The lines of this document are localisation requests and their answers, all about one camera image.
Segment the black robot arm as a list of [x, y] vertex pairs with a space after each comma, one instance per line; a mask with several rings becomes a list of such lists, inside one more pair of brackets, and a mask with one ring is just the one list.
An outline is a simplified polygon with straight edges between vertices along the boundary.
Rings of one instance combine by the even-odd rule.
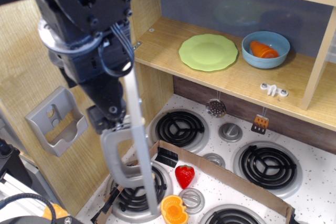
[[[21, 0], [1, 0], [9, 4]], [[39, 35], [69, 87], [93, 101], [87, 112], [98, 134], [126, 115], [120, 78], [134, 66], [130, 42], [131, 0], [35, 0]]]

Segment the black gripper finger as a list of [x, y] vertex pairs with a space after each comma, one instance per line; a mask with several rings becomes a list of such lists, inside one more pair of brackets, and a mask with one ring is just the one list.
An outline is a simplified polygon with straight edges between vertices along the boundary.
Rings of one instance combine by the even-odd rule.
[[115, 130], [123, 121], [123, 113], [119, 117], [108, 119], [95, 105], [89, 107], [86, 111], [92, 127], [99, 135], [104, 130]]
[[65, 79], [66, 83], [67, 83], [67, 86], [69, 88], [74, 88], [77, 86], [77, 83], [74, 82], [70, 77], [68, 77], [68, 75], [66, 74], [64, 68], [59, 68], [63, 78]]

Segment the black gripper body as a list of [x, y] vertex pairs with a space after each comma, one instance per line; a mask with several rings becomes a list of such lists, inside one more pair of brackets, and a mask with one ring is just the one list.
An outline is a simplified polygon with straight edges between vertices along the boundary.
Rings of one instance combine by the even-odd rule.
[[50, 37], [48, 48], [55, 53], [66, 75], [81, 86], [105, 118], [123, 120], [126, 104], [119, 78], [131, 70], [129, 36], [87, 35], [73, 42]]

